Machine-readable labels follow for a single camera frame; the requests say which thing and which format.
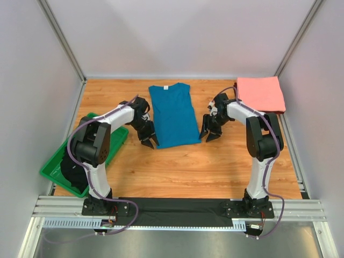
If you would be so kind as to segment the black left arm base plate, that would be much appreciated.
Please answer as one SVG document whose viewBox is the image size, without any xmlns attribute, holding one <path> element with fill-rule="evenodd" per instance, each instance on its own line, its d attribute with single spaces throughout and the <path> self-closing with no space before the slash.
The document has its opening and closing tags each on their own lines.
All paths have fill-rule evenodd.
<svg viewBox="0 0 344 258">
<path fill-rule="evenodd" d="M 82 207 L 83 216 L 113 216 L 117 209 L 113 202 L 89 196 L 84 200 Z"/>
</svg>

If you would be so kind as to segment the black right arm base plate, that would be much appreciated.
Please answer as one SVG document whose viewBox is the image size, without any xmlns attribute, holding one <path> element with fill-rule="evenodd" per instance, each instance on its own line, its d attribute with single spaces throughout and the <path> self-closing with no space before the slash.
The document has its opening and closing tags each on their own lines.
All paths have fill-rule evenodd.
<svg viewBox="0 0 344 258">
<path fill-rule="evenodd" d="M 229 218 L 273 219 L 275 217 L 272 203 L 269 199 L 225 200 L 220 203 Z"/>
</svg>

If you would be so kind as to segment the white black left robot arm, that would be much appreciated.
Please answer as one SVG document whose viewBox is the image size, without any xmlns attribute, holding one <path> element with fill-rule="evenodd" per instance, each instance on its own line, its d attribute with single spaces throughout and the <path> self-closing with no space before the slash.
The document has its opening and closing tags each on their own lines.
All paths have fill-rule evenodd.
<svg viewBox="0 0 344 258">
<path fill-rule="evenodd" d="M 109 209 L 112 189 L 109 186 L 105 161 L 110 154 L 111 133 L 123 125 L 132 126 L 142 145 L 154 149 L 159 146 L 153 121 L 149 116 L 150 105 L 139 96 L 123 101 L 113 110 L 94 117 L 83 117 L 70 135 L 67 152 L 72 161 L 85 171 L 89 185 L 87 206 L 99 212 Z"/>
</svg>

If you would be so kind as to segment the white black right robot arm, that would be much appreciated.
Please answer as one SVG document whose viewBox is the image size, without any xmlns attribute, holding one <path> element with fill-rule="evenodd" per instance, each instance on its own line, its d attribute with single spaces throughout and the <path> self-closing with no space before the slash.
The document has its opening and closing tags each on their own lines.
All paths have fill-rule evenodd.
<svg viewBox="0 0 344 258">
<path fill-rule="evenodd" d="M 269 208 L 268 184 L 275 160 L 284 148 L 277 115 L 256 111 L 242 101 L 220 93 L 210 101 L 209 113 L 203 115 L 199 138 L 206 142 L 222 135 L 222 126 L 239 121 L 246 127 L 247 150 L 252 157 L 252 172 L 244 197 L 237 204 L 238 213 L 255 214 Z"/>
</svg>

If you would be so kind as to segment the blue t shirt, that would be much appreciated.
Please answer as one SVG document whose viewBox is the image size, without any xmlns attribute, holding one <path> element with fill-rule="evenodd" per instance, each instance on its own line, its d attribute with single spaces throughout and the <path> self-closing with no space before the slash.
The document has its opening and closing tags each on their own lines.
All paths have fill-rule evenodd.
<svg viewBox="0 0 344 258">
<path fill-rule="evenodd" d="M 150 86 L 158 149 L 201 143 L 190 86 L 185 83 Z"/>
</svg>

